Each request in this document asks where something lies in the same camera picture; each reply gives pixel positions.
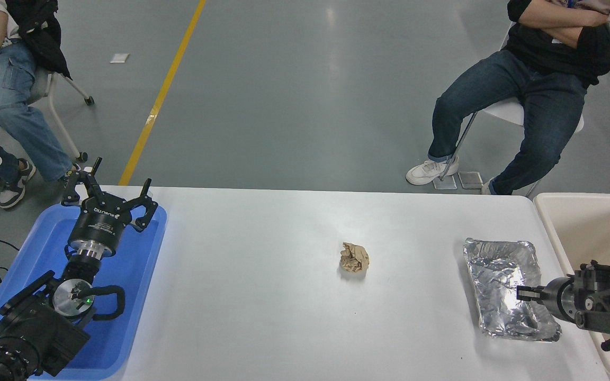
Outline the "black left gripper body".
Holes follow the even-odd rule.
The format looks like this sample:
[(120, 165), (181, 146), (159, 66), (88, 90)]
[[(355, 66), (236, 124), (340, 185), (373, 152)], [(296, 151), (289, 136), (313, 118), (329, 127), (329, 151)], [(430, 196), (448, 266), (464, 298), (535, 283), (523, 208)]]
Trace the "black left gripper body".
[(106, 249), (117, 249), (131, 221), (131, 213), (123, 208), (125, 200), (108, 197), (104, 201), (89, 197), (82, 202), (80, 215), (68, 238), (68, 244), (78, 249), (81, 242), (94, 241)]

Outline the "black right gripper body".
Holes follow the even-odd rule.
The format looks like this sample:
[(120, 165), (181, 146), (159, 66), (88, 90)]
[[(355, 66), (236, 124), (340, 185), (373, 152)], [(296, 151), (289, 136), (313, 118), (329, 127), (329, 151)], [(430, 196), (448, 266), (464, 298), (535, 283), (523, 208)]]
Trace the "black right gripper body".
[(542, 290), (541, 301), (545, 308), (557, 319), (566, 320), (562, 307), (562, 290), (566, 287), (566, 278), (551, 280)]

